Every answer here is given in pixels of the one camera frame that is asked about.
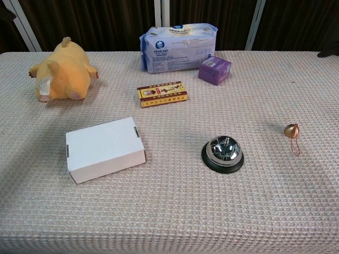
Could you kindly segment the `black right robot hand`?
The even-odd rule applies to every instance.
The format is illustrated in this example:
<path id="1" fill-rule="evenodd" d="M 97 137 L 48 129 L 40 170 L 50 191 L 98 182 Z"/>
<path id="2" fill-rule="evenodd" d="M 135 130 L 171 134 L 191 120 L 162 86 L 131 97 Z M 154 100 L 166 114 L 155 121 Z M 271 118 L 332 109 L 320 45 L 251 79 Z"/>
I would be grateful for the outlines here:
<path id="1" fill-rule="evenodd" d="M 333 43 L 324 47 L 318 54 L 319 58 L 326 58 L 329 56 L 338 56 L 339 55 L 339 45 L 338 43 Z"/>

